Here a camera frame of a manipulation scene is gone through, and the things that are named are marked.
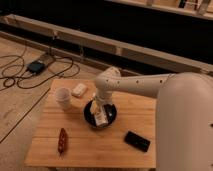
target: brown object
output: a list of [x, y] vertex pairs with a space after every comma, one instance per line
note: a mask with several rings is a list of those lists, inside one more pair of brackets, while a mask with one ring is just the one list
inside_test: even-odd
[[58, 152], [60, 153], [60, 155], [67, 149], [67, 140], [67, 133], [64, 128], [61, 128], [61, 132], [58, 139]]
[[[88, 86], [79, 99], [72, 97], [72, 107], [63, 111], [54, 100], [59, 87], [74, 88], [78, 83]], [[92, 129], [85, 121], [83, 111], [96, 88], [92, 80], [56, 79], [46, 99], [41, 120], [33, 136], [27, 166], [80, 168], [155, 168], [155, 104], [156, 100], [128, 93], [114, 92], [113, 102], [117, 118], [108, 128]], [[69, 150], [58, 157], [58, 130], [69, 135]], [[151, 141], [147, 153], [124, 142], [128, 131]]]

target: white paper cup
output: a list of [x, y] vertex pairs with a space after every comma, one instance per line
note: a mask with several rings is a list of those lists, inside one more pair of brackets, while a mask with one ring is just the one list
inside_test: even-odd
[[55, 100], [63, 110], [71, 107], [70, 98], [70, 91], [67, 88], [59, 88], [55, 91]]

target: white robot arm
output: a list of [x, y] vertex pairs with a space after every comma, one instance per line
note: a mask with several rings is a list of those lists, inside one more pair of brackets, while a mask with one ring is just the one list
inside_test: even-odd
[[109, 68], [96, 80], [98, 105], [112, 91], [157, 98], [157, 171], [213, 170], [213, 78], [196, 73], [121, 77]]
[[95, 79], [95, 86], [97, 88], [96, 101], [99, 105], [111, 104], [111, 95], [113, 91], [128, 92], [157, 98], [160, 87], [173, 75], [174, 74], [162, 74], [121, 77], [117, 68], [110, 67]]

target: wooden table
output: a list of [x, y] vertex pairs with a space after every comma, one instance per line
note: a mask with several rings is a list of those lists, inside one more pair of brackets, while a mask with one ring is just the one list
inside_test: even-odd
[[[72, 97], [71, 109], [64, 112], [54, 100], [55, 89], [71, 90], [80, 82], [88, 86], [88, 91], [80, 99]], [[92, 80], [53, 81], [26, 157], [27, 166], [155, 168], [155, 99], [114, 92], [118, 112], [115, 122], [104, 130], [94, 130], [84, 120], [83, 110], [95, 90]], [[68, 150], [59, 156], [57, 145], [62, 127], [69, 136]], [[124, 143], [129, 130], [151, 140], [147, 153]]]

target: concrete floor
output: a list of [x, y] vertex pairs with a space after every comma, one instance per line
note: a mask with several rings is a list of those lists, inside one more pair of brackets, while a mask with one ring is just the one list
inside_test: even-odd
[[[0, 56], [9, 54], [21, 54], [24, 46], [15, 42], [8, 41], [0, 38]], [[30, 48], [27, 48], [24, 59], [26, 63], [38, 58], [43, 52]], [[11, 59], [1, 59], [0, 66], [4, 63], [11, 61]], [[87, 78], [92, 79], [101, 71], [83, 64], [79, 64], [81, 71], [74, 78]], [[60, 71], [64, 66], [54, 64], [51, 66], [54, 71]], [[76, 71], [76, 68], [72, 68], [69, 73]], [[37, 79], [26, 81], [25, 85], [34, 85], [38, 81], [44, 80], [51, 74], [48, 71], [42, 73]], [[35, 102], [41, 97], [41, 95], [49, 88], [52, 80], [48, 81], [44, 85], [31, 89], [22, 90], [16, 86], [0, 92], [0, 140], [2, 140], [8, 132], [18, 123], [18, 121], [24, 116], [24, 114], [35, 104]], [[24, 160], [31, 144], [31, 139], [36, 129], [36, 125], [41, 116], [42, 108], [45, 102], [45, 97], [33, 108], [32, 111], [18, 124], [18, 126], [7, 136], [6, 139], [0, 144], [0, 170], [13, 171], [46, 171], [47, 168], [35, 168], [26, 167]], [[78, 170], [59, 168], [58, 170]]]

